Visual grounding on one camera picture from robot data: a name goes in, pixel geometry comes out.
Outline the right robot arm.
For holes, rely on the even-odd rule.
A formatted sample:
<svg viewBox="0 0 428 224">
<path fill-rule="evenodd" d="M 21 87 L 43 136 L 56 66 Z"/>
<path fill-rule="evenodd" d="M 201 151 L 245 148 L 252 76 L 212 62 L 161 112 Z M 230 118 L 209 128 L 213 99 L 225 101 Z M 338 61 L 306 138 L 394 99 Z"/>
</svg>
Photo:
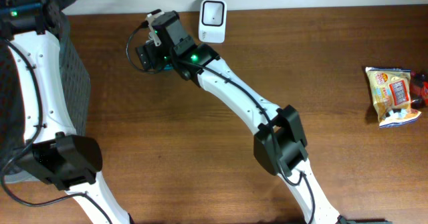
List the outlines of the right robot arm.
<svg viewBox="0 0 428 224">
<path fill-rule="evenodd" d="M 340 213 L 320 187 L 308 158 L 298 111 L 280 108 L 242 81 L 209 45 L 196 44 L 175 11 L 147 14 L 140 29 L 149 31 L 138 50 L 142 70 L 157 74 L 172 67 L 230 108 L 253 134 L 253 155 L 261 167 L 281 178 L 298 202 L 307 223 L 339 223 Z"/>
</svg>

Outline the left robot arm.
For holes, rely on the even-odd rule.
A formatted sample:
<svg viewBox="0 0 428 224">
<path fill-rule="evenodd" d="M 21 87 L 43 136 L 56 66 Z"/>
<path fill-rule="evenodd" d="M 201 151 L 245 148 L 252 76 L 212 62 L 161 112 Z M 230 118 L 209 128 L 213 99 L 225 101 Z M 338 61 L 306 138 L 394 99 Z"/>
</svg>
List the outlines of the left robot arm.
<svg viewBox="0 0 428 224">
<path fill-rule="evenodd" d="M 85 135 L 90 77 L 70 38 L 64 9 L 77 0 L 1 0 L 1 43 L 18 89 L 7 93 L 1 187 L 40 181 L 75 200 L 93 223 L 131 223 L 102 174 L 99 144 Z"/>
</svg>

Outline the silver foil snack packet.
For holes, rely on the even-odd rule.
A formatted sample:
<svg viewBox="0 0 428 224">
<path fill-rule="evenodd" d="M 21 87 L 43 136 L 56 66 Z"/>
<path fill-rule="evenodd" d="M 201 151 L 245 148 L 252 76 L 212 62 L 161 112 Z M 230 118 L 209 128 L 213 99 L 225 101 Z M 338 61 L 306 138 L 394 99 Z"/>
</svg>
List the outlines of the silver foil snack packet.
<svg viewBox="0 0 428 224">
<path fill-rule="evenodd" d="M 427 107 L 427 72 L 411 72 L 410 81 L 411 107 Z"/>
</svg>

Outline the cream and blue snack bag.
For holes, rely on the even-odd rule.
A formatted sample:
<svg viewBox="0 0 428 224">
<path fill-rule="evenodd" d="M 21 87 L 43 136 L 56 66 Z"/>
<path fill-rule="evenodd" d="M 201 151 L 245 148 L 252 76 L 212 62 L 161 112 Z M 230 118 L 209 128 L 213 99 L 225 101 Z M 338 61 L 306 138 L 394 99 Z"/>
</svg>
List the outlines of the cream and blue snack bag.
<svg viewBox="0 0 428 224">
<path fill-rule="evenodd" d="M 365 67 L 380 128 L 415 122 L 421 112 L 411 107 L 411 71 L 403 68 Z"/>
</svg>

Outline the teal mouthwash bottle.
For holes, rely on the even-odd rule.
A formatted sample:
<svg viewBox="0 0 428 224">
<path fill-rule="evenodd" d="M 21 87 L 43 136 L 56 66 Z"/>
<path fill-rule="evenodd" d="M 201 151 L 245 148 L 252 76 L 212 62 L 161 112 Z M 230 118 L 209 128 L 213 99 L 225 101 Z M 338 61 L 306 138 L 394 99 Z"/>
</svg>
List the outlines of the teal mouthwash bottle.
<svg viewBox="0 0 428 224">
<path fill-rule="evenodd" d="M 164 70 L 164 71 L 171 71 L 171 70 L 173 70 L 173 66 L 172 66 L 171 64 L 167 64 L 167 65 L 163 68 L 163 70 Z"/>
</svg>

